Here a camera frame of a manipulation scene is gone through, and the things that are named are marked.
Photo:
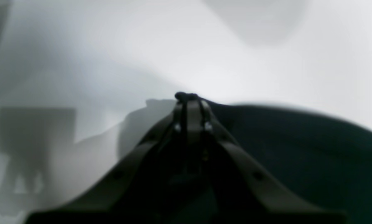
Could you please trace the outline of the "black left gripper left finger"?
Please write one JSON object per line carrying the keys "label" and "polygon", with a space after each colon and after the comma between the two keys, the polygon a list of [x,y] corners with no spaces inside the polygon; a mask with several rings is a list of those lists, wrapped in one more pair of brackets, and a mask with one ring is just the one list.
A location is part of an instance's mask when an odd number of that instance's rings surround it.
{"label": "black left gripper left finger", "polygon": [[119,126],[119,162],[84,193],[65,205],[31,214],[27,224],[153,224],[159,216],[143,208],[160,179],[160,146],[181,131],[184,103],[147,100]]}

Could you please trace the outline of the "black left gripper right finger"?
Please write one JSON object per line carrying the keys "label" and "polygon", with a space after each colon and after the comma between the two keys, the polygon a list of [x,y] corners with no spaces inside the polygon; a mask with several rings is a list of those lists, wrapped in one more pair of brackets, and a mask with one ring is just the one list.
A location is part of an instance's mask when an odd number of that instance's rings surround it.
{"label": "black left gripper right finger", "polygon": [[219,212],[212,224],[346,224],[344,212],[320,208],[291,192],[248,155],[200,100],[208,171]]}

